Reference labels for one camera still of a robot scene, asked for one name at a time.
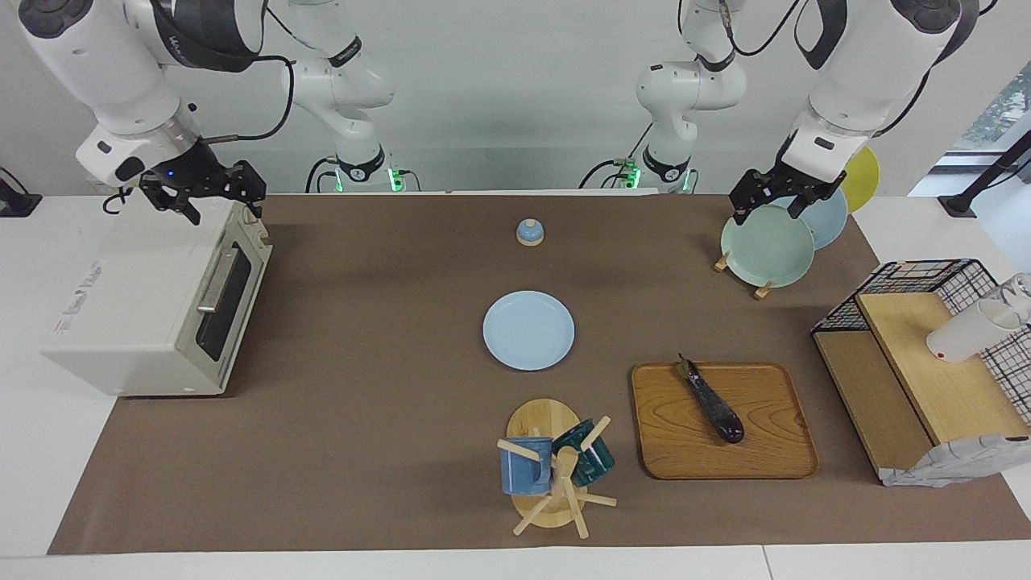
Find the white patterned cloth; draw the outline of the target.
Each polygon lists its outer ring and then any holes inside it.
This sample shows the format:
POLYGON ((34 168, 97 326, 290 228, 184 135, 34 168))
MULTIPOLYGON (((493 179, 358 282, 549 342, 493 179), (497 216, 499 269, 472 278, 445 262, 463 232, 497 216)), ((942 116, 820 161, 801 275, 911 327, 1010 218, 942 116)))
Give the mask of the white patterned cloth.
POLYGON ((909 469, 879 469, 884 486, 942 488, 965 483, 1031 463, 1031 436, 1001 433, 957 438, 936 445, 909 469))

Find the wooden mug tree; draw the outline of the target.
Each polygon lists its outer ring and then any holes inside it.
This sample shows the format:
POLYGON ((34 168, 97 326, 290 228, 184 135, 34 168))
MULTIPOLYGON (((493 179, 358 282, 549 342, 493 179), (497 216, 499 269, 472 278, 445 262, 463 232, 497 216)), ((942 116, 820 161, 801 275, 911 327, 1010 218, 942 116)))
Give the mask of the wooden mug tree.
MULTIPOLYGON (((502 438, 551 437, 555 440, 560 434, 578 425, 581 421, 583 419, 561 401, 530 400, 516 409, 502 438)), ((604 416, 594 422, 595 429, 583 442, 583 450, 592 445, 597 437, 602 437, 611 419, 604 416)), ((517 536, 522 535, 530 526, 560 528, 574 524, 578 536, 585 540, 590 536, 588 525, 583 518, 583 508, 586 504, 616 506, 614 498, 590 493, 588 486, 574 486, 571 476, 577 462, 578 452, 574 448, 560 448, 557 454, 552 452, 551 491, 544 494, 509 494, 516 511, 520 514, 520 522, 513 528, 517 536)))

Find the clear drinking glass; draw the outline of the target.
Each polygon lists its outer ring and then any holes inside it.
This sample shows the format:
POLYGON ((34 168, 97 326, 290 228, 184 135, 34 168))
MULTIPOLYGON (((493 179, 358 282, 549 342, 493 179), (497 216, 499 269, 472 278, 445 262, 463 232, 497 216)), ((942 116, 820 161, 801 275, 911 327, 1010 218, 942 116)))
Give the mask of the clear drinking glass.
POLYGON ((1005 325, 1031 325, 1031 272, 1019 272, 997 289, 1005 325))

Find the wooden plate rack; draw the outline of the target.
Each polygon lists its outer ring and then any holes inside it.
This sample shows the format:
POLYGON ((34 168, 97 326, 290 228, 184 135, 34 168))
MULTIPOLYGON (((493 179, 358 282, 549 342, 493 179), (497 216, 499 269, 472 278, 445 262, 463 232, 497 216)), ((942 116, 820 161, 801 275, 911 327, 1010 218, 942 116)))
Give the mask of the wooden plate rack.
MULTIPOLYGON (((730 258, 730 255, 731 255, 730 252, 725 252, 724 254, 722 254, 721 257, 719 257, 719 260, 716 262, 714 266, 712 267, 718 274, 722 274, 722 272, 726 271, 727 268, 729 268, 729 258, 730 258)), ((769 280, 767 283, 765 283, 761 287, 757 287, 754 291, 754 293, 752 293, 752 298, 754 298, 754 300, 765 300, 765 298, 771 292, 772 286, 773 286, 773 280, 769 280)))

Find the grey blue plate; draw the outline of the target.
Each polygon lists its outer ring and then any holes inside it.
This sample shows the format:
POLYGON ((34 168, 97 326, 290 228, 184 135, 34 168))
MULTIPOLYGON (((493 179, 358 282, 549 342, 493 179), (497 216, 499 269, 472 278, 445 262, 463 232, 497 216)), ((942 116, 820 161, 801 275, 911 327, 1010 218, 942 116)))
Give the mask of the grey blue plate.
POLYGON ((846 227, 849 218, 847 199, 844 191, 837 187, 827 201, 814 201, 799 214, 814 238, 814 250, 831 245, 846 227))

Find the wooden two-tier shelf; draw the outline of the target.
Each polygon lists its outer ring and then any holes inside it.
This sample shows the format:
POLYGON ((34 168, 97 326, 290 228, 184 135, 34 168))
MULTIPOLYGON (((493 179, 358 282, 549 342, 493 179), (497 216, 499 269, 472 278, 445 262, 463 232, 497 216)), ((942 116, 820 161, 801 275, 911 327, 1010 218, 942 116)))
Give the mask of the wooden two-tier shelf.
POLYGON ((876 476, 879 469, 909 469, 957 438, 1031 436, 983 360, 930 353, 925 338, 951 316, 935 294, 864 294, 857 301, 869 330, 820 333, 814 345, 876 476))

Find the pale green plate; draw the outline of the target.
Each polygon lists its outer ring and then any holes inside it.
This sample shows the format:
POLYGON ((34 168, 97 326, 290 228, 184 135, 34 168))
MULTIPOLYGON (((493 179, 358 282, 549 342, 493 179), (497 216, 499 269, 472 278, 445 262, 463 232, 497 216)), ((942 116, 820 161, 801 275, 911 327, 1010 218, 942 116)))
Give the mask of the pale green plate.
POLYGON ((814 236, 787 209, 764 205, 752 210, 747 220, 726 220, 721 251, 738 279, 757 288, 783 288, 807 274, 814 261, 814 236))

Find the white paper cup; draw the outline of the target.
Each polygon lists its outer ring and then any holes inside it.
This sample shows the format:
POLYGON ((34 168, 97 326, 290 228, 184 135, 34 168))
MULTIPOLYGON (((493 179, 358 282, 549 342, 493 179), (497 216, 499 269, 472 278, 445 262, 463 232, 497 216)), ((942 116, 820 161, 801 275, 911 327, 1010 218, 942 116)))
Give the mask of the white paper cup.
POLYGON ((935 357, 960 363, 999 344, 1029 322, 1031 302, 1013 305, 984 297, 933 330, 925 345, 935 357))

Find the window with greenery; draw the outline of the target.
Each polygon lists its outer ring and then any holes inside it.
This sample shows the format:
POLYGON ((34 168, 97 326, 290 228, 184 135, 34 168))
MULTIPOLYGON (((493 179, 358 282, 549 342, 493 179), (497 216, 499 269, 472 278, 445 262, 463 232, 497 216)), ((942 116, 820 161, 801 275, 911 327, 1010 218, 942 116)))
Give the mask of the window with greenery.
POLYGON ((1031 61, 972 122, 949 153, 1001 153, 1026 130, 1031 114, 1031 61))

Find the white toaster oven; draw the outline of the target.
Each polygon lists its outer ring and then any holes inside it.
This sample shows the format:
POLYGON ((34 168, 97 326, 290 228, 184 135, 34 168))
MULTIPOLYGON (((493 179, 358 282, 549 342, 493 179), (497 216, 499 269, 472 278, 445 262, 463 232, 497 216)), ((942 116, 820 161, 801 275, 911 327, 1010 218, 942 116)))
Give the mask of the white toaster oven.
POLYGON ((221 243, 242 238, 265 247, 266 267, 272 243, 240 202, 214 197, 194 205, 199 226, 159 212, 139 193, 128 198, 42 342, 44 357, 108 396, 223 393, 185 391, 200 377, 176 346, 185 312, 221 243))

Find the square wooden tray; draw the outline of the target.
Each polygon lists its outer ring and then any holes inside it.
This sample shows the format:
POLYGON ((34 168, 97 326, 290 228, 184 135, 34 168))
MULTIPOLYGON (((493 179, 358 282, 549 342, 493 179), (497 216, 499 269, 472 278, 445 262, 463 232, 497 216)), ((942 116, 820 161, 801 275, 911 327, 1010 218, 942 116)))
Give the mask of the square wooden tray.
POLYGON ((631 393, 648 476, 659 480, 805 479, 820 459, 791 375, 769 361, 700 361, 701 375, 743 422, 723 441, 673 361, 631 371, 631 393))

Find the dark green mug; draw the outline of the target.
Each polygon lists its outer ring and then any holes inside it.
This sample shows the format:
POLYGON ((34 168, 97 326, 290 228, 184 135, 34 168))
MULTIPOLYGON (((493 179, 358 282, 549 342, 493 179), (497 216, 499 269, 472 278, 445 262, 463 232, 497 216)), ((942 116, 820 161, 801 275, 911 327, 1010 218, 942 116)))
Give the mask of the dark green mug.
POLYGON ((614 455, 611 454, 602 437, 597 437, 592 445, 583 450, 583 442, 594 429, 595 422, 592 418, 588 418, 553 440, 553 454, 557 454, 563 447, 572 447, 578 452, 577 466, 574 467, 571 476, 574 486, 589 486, 608 474, 616 466, 614 455))

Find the yellow plate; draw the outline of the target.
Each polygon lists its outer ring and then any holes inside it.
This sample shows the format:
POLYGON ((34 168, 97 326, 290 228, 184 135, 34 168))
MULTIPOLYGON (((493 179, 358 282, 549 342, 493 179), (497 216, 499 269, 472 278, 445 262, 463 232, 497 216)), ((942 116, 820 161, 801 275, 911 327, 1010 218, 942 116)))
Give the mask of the yellow plate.
POLYGON ((871 147, 864 146, 847 162, 846 177, 840 184, 846 198, 849 214, 858 212, 871 201, 879 186, 879 158, 871 147))

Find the brown table mat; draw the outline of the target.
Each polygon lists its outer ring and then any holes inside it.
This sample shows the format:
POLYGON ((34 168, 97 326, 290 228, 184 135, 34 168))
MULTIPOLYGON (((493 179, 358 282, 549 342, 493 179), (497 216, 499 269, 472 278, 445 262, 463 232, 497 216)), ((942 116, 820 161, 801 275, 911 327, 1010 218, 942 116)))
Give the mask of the brown table mat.
POLYGON ((217 399, 121 399, 52 554, 575 545, 500 489, 496 440, 538 397, 609 416, 616 468, 589 545, 961 542, 1031 537, 1001 476, 883 486, 809 337, 876 267, 859 228, 799 283, 752 299, 716 274, 717 195, 276 196, 274 246, 217 399), (524 246, 516 227, 544 224, 524 246), (577 338, 544 371, 483 341, 516 291, 545 292, 577 338), (787 368, 820 470, 794 481, 659 481, 640 465, 630 372, 680 352, 787 368))

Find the dark purple eggplant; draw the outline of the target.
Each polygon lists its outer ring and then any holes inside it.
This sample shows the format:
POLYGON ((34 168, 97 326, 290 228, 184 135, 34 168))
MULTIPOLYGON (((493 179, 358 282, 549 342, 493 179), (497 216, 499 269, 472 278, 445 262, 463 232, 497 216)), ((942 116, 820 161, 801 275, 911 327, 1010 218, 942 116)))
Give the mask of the dark purple eggplant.
POLYGON ((685 359, 680 352, 677 357, 675 370, 684 378, 686 388, 695 397, 717 436, 729 444, 740 443, 744 439, 745 430, 736 412, 711 388, 692 360, 685 359))

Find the blue mug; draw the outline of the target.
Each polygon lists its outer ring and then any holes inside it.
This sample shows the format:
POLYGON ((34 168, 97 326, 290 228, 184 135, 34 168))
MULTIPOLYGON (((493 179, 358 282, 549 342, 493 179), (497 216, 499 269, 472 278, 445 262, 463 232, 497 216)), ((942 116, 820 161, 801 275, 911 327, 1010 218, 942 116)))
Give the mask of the blue mug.
POLYGON ((552 443, 551 437, 506 437, 497 441, 504 493, 551 491, 552 443))

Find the light blue plate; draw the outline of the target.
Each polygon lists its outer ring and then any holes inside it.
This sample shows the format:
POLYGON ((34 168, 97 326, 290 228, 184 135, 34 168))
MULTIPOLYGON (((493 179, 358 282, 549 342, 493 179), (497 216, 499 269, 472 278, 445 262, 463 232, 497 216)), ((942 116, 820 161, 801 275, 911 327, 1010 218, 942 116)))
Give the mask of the light blue plate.
POLYGON ((494 359, 517 371, 544 371, 572 350, 577 325, 566 304, 553 295, 522 289, 487 309, 483 341, 494 359))

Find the glass oven door with handle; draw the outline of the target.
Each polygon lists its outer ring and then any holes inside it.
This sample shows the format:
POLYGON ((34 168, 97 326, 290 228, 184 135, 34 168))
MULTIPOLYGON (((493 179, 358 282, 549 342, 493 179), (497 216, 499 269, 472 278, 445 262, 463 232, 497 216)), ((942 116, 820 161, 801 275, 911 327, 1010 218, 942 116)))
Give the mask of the glass oven door with handle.
POLYGON ((265 247, 233 238, 217 247, 210 273, 201 279, 176 346, 197 369, 186 393, 217 394, 226 388, 267 262, 265 247))

